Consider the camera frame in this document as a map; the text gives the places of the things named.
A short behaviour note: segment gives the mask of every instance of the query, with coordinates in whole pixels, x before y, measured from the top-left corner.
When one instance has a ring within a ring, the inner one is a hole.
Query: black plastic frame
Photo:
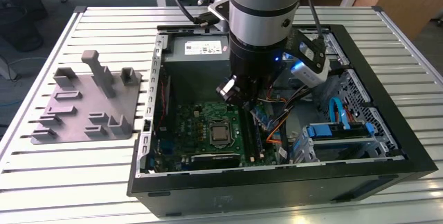
[[[293,25],[304,29],[314,29],[313,25]],[[341,25],[322,25],[324,29],[329,29],[333,34],[341,50],[349,60],[349,64],[359,76],[367,93],[373,101],[373,107],[377,109],[384,123],[389,129],[391,135],[395,138],[399,148],[407,159],[392,160],[384,162],[368,162],[355,164],[329,164],[322,166],[306,166],[306,167],[284,167],[274,170],[258,170],[258,171],[234,171],[230,173],[213,173],[213,174],[196,174],[189,175],[184,173],[178,176],[160,176],[160,177],[144,177],[134,178],[136,174],[136,156],[138,141],[134,143],[134,153],[132,159],[128,191],[129,196],[146,197],[146,193],[152,192],[184,192],[192,190],[197,197],[200,189],[233,187],[241,185],[258,185],[266,184],[266,188],[277,187],[286,182],[302,183],[305,180],[328,182],[336,178],[367,178],[375,177],[376,180],[381,180],[384,183],[372,183],[367,191],[361,192],[359,188],[357,194],[352,194],[352,188],[349,193],[344,196],[337,196],[336,199],[324,199],[322,203],[360,200],[389,185],[409,179],[416,179],[437,170],[437,167],[427,154],[423,145],[420,144],[415,133],[401,116],[401,113],[393,104],[393,101],[364,59],[364,56],[356,47],[353,40]],[[248,201],[253,201],[253,195],[250,195]]]

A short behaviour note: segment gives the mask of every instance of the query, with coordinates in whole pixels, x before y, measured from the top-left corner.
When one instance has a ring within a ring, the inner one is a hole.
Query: floor
[[[17,52],[2,39],[0,39],[0,55],[12,62],[20,58],[45,58],[56,44],[62,28],[72,15],[74,6],[156,6],[154,0],[68,0],[61,4],[58,0],[41,0],[49,17],[34,24],[44,37],[42,46],[32,52]],[[197,0],[182,0],[184,5],[194,5]],[[168,5],[174,5],[173,0],[166,0]],[[436,22],[429,22],[419,37],[413,41],[415,46],[443,74],[443,27],[436,26]],[[9,82],[0,77],[0,125],[12,121],[14,113],[20,107],[20,100],[24,99],[40,68],[42,59],[26,60],[12,65],[14,71],[21,75],[17,82]],[[5,132],[0,127],[0,138]]]

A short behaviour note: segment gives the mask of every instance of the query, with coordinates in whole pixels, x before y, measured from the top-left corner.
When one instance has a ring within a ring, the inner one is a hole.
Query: wire bundle
[[[280,140],[273,140],[272,135],[274,134],[274,132],[277,131],[277,129],[281,127],[281,125],[284,124],[288,116],[289,116],[289,112],[293,108],[293,104],[297,100],[300,100],[304,96],[306,96],[310,93],[310,90],[306,86],[301,86],[294,93],[292,94],[290,98],[286,100],[284,106],[282,106],[282,110],[280,115],[276,117],[276,119],[273,120],[272,124],[276,124],[276,126],[272,128],[270,133],[265,139],[266,143],[277,143],[280,144],[281,141]]]

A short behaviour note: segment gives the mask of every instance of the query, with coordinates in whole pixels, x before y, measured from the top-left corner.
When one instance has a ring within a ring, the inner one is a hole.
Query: white sticker
[[[188,41],[185,54],[221,54],[221,41]]]
[[[281,155],[281,157],[285,159],[288,156],[288,152],[282,149],[282,147],[278,148],[278,154]]]

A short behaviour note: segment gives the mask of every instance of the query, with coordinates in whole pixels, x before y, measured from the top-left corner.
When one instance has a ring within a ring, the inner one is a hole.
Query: green circuit board
[[[244,136],[236,106],[218,102],[201,102],[177,105],[174,121],[174,141],[170,159],[192,155],[236,153],[240,154],[240,167],[270,165],[274,163],[273,150],[264,150],[262,157],[253,159],[245,155]],[[222,123],[228,126],[229,144],[210,143],[210,127]]]

